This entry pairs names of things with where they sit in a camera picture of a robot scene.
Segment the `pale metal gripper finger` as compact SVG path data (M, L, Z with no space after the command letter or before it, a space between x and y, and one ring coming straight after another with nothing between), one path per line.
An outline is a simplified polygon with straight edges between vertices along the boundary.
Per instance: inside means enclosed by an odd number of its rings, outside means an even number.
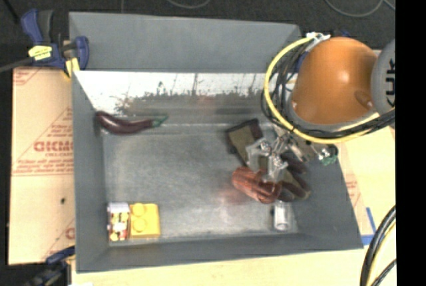
M251 145L246 146L247 166L257 171L268 171L268 162L270 158L270 143L266 140L258 140Z
M267 175L265 177L265 185L267 187L274 187L280 185L280 178L284 170L288 167L288 162L283 160L280 156L270 156L268 158Z

